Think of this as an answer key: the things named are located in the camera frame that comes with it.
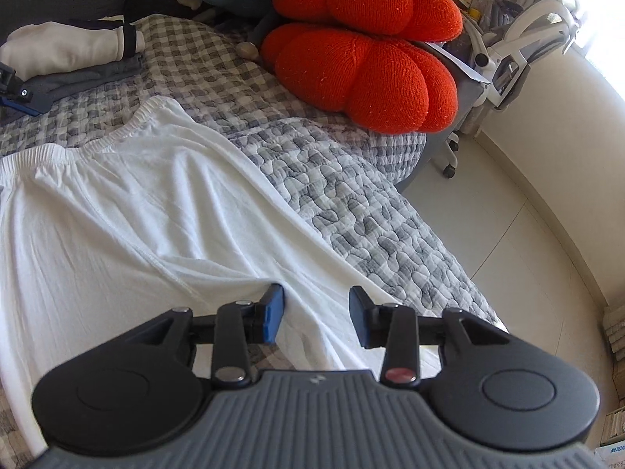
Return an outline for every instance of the chair caster wheel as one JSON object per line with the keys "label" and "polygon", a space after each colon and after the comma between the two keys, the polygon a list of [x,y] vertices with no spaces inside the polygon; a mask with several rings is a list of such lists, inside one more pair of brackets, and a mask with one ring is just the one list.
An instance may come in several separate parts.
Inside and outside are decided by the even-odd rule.
{"label": "chair caster wheel", "polygon": [[443,176],[445,176],[445,178],[453,178],[455,175],[455,167],[452,166],[451,164],[449,164],[449,166],[445,167],[445,169],[443,169]]}

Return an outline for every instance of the orange-red plush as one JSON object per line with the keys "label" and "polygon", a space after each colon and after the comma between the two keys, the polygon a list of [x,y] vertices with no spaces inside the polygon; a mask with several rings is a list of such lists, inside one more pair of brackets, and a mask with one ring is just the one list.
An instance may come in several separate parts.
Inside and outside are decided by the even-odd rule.
{"label": "orange-red plush", "polygon": [[455,39],[463,29],[452,0],[273,0],[277,13],[297,21],[340,23],[368,34],[423,42]]}
{"label": "orange-red plush", "polygon": [[294,95],[373,131],[435,132],[457,112],[451,74],[404,40],[292,23],[269,34],[261,56]]}

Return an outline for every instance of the wall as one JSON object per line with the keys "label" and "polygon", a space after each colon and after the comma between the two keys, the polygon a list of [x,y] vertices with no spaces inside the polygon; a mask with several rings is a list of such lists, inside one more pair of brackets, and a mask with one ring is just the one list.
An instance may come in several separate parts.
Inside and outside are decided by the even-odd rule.
{"label": "wall", "polygon": [[551,208],[607,302],[625,302],[625,101],[579,54],[554,53],[482,130]]}

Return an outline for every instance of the gray ribbed surface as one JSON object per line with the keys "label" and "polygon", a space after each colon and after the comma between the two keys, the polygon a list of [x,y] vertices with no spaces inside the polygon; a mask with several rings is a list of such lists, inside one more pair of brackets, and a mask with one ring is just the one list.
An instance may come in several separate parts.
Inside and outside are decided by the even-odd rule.
{"label": "gray ribbed surface", "polygon": [[511,455],[446,428],[417,393],[377,384],[368,371],[265,372],[221,393],[182,437],[124,459],[51,449],[33,469],[582,469],[600,468],[582,445]]}

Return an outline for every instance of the plaid fabric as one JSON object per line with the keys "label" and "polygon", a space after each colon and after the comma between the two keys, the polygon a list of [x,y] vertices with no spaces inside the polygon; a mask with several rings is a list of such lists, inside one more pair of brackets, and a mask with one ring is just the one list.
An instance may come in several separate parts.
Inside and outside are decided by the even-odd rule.
{"label": "plaid fabric", "polygon": [[[57,102],[0,135],[0,156],[51,142],[80,146],[123,125],[153,95],[175,98],[196,121],[225,135],[299,216],[383,290],[421,315],[459,306],[497,317],[455,257],[393,188],[419,159],[424,136],[382,136],[305,104],[274,76],[234,51],[237,37],[193,21],[154,15],[137,23],[146,39],[142,74]],[[289,368],[276,346],[255,346],[257,368]],[[27,457],[12,423],[0,422],[2,464]]]}

